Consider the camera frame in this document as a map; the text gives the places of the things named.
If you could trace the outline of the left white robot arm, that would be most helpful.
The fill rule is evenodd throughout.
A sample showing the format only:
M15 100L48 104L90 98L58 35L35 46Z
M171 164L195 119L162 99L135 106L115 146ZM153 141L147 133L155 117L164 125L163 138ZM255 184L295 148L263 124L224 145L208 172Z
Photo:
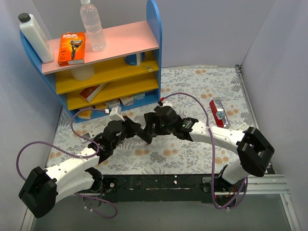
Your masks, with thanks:
M25 179L18 196L36 218L48 214L60 200L82 190L95 193L102 188L102 175L94 167L108 159L124 139L140 137L150 144L153 128L142 128L125 117L112 120L76 157L46 169L36 167Z

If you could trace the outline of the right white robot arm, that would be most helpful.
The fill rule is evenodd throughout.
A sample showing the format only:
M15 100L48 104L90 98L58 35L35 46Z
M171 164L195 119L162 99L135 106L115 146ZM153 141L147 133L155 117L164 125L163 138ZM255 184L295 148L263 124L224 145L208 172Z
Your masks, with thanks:
M238 160L224 166L211 181L217 191L229 191L249 175L263 177L274 154L272 145L255 127L244 131L210 128L198 119L181 118L170 106L158 106L144 118L145 131L152 137L173 134L180 140L213 143L238 154Z

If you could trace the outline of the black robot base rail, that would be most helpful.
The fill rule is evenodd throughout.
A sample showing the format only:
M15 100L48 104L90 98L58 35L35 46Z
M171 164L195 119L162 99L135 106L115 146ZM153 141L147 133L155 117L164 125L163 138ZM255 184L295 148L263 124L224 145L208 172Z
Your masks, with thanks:
M101 194L112 203L198 201L210 204L210 180L210 174L105 175L99 190L81 192Z

